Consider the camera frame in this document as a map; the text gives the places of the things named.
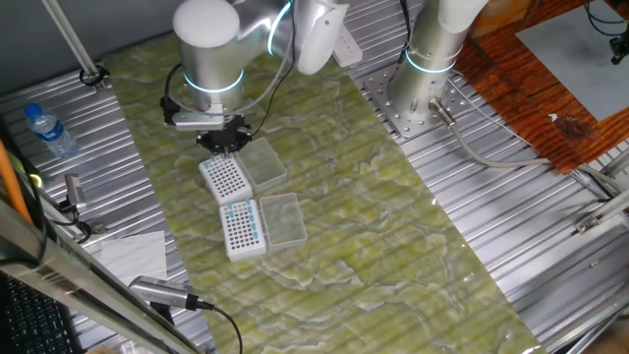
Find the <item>white paper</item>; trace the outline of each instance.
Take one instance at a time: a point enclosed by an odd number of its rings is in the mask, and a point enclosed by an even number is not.
[[[127,285],[140,275],[166,279],[164,232],[103,241],[101,263]]]

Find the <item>gray mat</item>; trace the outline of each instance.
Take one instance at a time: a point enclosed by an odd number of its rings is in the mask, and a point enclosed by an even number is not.
[[[622,20],[602,0],[593,2],[590,12],[602,20]],[[626,29],[625,25],[597,27],[610,33]],[[583,7],[517,36],[597,120],[629,106],[629,58],[611,64],[611,37],[592,28]]]

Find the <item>keyboard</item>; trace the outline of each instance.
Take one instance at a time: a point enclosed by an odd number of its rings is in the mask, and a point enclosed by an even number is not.
[[[1,273],[0,310],[0,353],[84,353],[67,307]]]

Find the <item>bottle cap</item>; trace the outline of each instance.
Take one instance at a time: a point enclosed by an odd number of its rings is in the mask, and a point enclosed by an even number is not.
[[[24,113],[30,119],[37,119],[41,117],[42,111],[37,103],[31,103],[24,108]]]

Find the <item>white tip rack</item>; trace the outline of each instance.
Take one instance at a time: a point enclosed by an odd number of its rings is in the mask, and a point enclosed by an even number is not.
[[[199,164],[200,174],[220,206],[251,198],[252,186],[235,158],[212,156]]]
[[[246,200],[220,208],[225,250],[231,262],[266,253],[256,202]]]

